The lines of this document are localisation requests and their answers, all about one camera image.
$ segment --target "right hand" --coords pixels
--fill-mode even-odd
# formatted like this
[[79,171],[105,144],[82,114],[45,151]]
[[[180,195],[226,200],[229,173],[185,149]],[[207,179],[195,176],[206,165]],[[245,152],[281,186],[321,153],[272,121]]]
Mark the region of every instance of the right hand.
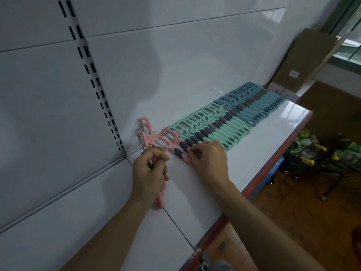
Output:
[[197,143],[187,151],[193,168],[206,187],[214,189],[229,182],[227,154],[219,141]]

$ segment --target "box label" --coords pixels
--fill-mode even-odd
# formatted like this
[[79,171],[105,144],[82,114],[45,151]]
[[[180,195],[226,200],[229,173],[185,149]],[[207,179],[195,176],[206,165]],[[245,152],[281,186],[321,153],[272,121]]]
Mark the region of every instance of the box label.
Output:
[[290,74],[289,74],[289,76],[291,76],[292,78],[297,78],[298,75],[300,75],[300,73],[299,73],[299,72],[296,72],[296,71],[294,71],[294,70],[291,70],[291,72],[290,72]]

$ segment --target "cardboard box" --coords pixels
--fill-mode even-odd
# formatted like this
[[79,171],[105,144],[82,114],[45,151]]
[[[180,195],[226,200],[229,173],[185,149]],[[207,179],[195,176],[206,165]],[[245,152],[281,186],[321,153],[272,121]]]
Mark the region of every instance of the cardboard box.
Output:
[[297,92],[336,53],[338,47],[349,36],[340,39],[305,28],[287,52],[272,82],[292,92]]

